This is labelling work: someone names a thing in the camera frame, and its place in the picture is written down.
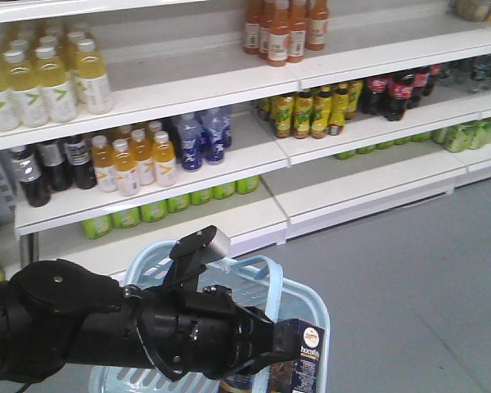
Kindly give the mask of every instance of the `green beverage pack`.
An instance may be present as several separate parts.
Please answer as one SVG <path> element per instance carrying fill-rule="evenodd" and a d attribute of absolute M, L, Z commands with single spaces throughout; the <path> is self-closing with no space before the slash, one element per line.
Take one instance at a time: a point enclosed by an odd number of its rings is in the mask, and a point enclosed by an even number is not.
<path fill-rule="evenodd" d="M 140 215 L 144 223 L 154 223 L 167 217 L 167 202 L 157 201 L 140 206 Z"/>
<path fill-rule="evenodd" d="M 91 240 L 98 239 L 105 236 L 107 233 L 113 230 L 113 220 L 110 215 L 101 215 L 93 219 L 85 219 L 82 221 L 82 228 L 87 236 Z"/>
<path fill-rule="evenodd" d="M 111 213 L 113 225 L 118 229 L 136 227 L 140 224 L 140 210 L 137 207 Z"/>

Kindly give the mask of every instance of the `black soda bottle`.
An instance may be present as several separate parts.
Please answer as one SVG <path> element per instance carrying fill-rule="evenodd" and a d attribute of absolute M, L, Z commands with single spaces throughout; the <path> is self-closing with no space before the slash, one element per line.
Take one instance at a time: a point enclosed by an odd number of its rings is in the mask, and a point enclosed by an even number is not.
<path fill-rule="evenodd" d="M 398 121 L 403 118 L 408 100 L 411 98 L 415 73 L 412 70 L 395 72 L 390 79 L 388 87 L 389 102 L 387 102 L 384 116 L 389 121 Z"/>
<path fill-rule="evenodd" d="M 382 100 L 387 87 L 388 75 L 377 75 L 367 78 L 360 96 L 360 111 L 377 115 L 382 109 Z"/>
<path fill-rule="evenodd" d="M 415 81 L 412 86 L 411 99 L 408 101 L 408 109 L 416 108 L 420 104 L 422 94 L 427 86 L 427 80 L 429 79 L 431 67 L 429 65 L 425 67 L 418 67 L 413 70 L 415 73 Z"/>
<path fill-rule="evenodd" d="M 56 139 L 41 142 L 38 144 L 38 151 L 51 188 L 55 191 L 64 191 L 71 187 L 73 183 L 71 168 L 60 143 Z"/>
<path fill-rule="evenodd" d="M 27 202 L 32 207 L 46 205 L 51 194 L 32 150 L 22 145 L 12 147 L 9 152 L 16 179 L 24 190 Z"/>
<path fill-rule="evenodd" d="M 95 171 L 92 167 L 89 149 L 82 135 L 74 135 L 65 139 L 65 154 L 71 164 L 73 180 L 76 187 L 87 190 L 97 184 Z"/>

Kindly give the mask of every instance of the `green can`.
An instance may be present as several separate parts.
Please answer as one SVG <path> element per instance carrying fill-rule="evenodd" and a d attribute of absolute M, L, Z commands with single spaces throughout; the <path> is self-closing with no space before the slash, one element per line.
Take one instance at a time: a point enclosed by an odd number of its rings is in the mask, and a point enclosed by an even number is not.
<path fill-rule="evenodd" d="M 214 199 L 226 199 L 235 193 L 235 182 L 220 184 L 213 187 Z"/>
<path fill-rule="evenodd" d="M 93 219 L 85 219 L 82 221 L 82 228 L 91 240 L 105 236 L 113 230 L 113 220 L 110 215 L 101 215 Z"/>
<path fill-rule="evenodd" d="M 169 214 L 166 201 L 157 201 L 140 206 L 140 215 L 144 223 L 154 223 Z"/>
<path fill-rule="evenodd" d="M 184 211 L 191 205 L 189 194 L 173 196 L 167 199 L 167 210 L 169 213 Z"/>
<path fill-rule="evenodd" d="M 112 213 L 113 225 L 118 229 L 133 228 L 140 224 L 140 210 L 137 207 Z"/>
<path fill-rule="evenodd" d="M 198 206 L 204 205 L 213 199 L 213 188 L 206 188 L 204 190 L 194 191 L 190 194 L 191 204 Z"/>
<path fill-rule="evenodd" d="M 251 176 L 250 178 L 242 178 L 236 181 L 236 192 L 239 194 L 249 194 L 259 187 L 260 176 Z"/>

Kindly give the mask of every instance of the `dark bottle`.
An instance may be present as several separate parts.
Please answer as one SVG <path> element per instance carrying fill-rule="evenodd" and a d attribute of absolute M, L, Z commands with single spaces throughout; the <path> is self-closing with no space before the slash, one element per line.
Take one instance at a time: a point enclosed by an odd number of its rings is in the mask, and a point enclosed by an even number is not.
<path fill-rule="evenodd" d="M 9 152 L 16 179 L 24 190 L 27 202 L 32 207 L 47 204 L 51 194 L 34 153 L 27 146 L 12 147 Z"/>
<path fill-rule="evenodd" d="M 71 164 L 73 180 L 76 187 L 87 190 L 97 184 L 91 156 L 82 135 L 74 135 L 65 139 L 65 154 Z"/>
<path fill-rule="evenodd" d="M 388 75 L 377 75 L 365 80 L 360 96 L 360 111 L 377 115 L 382 109 L 382 100 L 387 87 Z"/>
<path fill-rule="evenodd" d="M 411 99 L 415 73 L 412 70 L 395 72 L 390 79 L 388 87 L 389 102 L 386 105 L 384 116 L 389 121 L 398 121 L 403 118 L 406 106 Z"/>
<path fill-rule="evenodd" d="M 71 187 L 73 183 L 71 168 L 60 143 L 56 139 L 39 143 L 38 151 L 40 151 L 43 170 L 49 177 L 51 188 L 55 191 L 64 191 Z"/>
<path fill-rule="evenodd" d="M 427 85 L 426 88 L 424 89 L 424 92 L 422 93 L 424 97 L 427 97 L 431 95 L 433 92 L 433 89 L 435 88 L 436 83 L 438 82 L 440 78 L 440 71 L 442 70 L 442 66 L 444 64 L 433 64 L 430 68 L 429 71 L 429 78 L 427 79 Z"/>

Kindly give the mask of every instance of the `light blue shopping basket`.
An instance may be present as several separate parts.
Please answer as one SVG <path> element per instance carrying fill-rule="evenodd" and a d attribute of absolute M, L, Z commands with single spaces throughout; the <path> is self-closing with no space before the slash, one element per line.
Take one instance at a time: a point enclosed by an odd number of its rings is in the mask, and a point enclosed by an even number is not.
<path fill-rule="evenodd" d="M 140 252 L 128 268 L 124 285 L 160 285 L 172 263 L 169 253 L 175 244 L 158 242 Z M 230 287 L 236 303 L 259 307 L 274 321 L 301 318 L 325 329 L 317 380 L 317 393 L 325 393 L 331 326 L 320 296 L 311 288 L 284 278 L 282 267 L 265 256 L 225 258 L 208 267 L 200 276 L 199 290 L 212 284 Z M 267 380 L 265 368 L 255 376 L 253 393 L 265 393 Z M 217 389 L 218 381 L 200 373 L 189 373 L 182 380 L 171 382 L 157 370 L 140 368 L 94 367 L 89 381 L 89 393 L 215 393 Z"/>

